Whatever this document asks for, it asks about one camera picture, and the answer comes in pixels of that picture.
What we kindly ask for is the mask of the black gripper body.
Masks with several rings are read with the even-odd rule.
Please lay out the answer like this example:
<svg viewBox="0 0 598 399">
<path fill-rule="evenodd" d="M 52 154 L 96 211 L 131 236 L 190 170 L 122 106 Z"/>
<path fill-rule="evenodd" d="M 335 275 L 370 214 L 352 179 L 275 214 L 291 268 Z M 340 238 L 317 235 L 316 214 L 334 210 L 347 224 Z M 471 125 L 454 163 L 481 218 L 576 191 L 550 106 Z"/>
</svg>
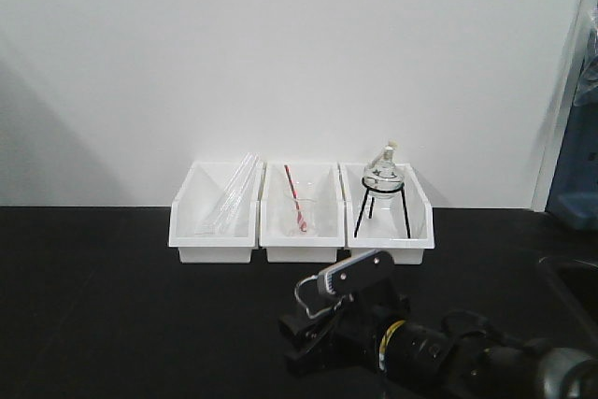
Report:
<svg viewBox="0 0 598 399">
<path fill-rule="evenodd" d="M 387 278 L 352 295 L 336 314 L 337 323 L 327 344 L 329 369 L 353 366 L 374 373 L 386 371 L 386 352 L 394 334 L 410 315 L 408 297 Z"/>
</svg>

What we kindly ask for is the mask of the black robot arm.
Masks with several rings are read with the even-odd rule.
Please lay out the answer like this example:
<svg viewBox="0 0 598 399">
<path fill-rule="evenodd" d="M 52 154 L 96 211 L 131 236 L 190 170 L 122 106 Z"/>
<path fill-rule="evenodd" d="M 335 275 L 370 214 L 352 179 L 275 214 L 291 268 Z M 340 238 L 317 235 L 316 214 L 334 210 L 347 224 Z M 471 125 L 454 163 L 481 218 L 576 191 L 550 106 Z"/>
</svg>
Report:
<svg viewBox="0 0 598 399">
<path fill-rule="evenodd" d="M 521 340 L 485 317 L 455 310 L 439 329 L 409 317 L 406 296 L 386 279 L 330 300 L 309 314 L 306 306 L 278 320 L 292 349 L 285 355 L 296 376 L 362 366 L 429 398 L 594 398 L 597 360 L 580 349 L 543 338 Z"/>
</svg>

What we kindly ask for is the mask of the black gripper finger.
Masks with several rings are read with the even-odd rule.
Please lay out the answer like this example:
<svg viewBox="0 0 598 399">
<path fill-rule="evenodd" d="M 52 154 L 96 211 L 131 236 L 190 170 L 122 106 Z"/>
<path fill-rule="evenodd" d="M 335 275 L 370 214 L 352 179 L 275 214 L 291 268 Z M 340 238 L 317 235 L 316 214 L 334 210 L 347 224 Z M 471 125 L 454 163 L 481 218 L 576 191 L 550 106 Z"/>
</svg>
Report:
<svg viewBox="0 0 598 399">
<path fill-rule="evenodd" d="M 314 374 L 342 366 L 342 357 L 331 332 L 287 335 L 292 348 L 285 353 L 285 364 L 291 374 Z"/>
<path fill-rule="evenodd" d="M 339 303 L 310 313 L 298 306 L 292 314 L 278 318 L 278 329 L 285 338 L 332 338 L 346 309 Z"/>
</svg>

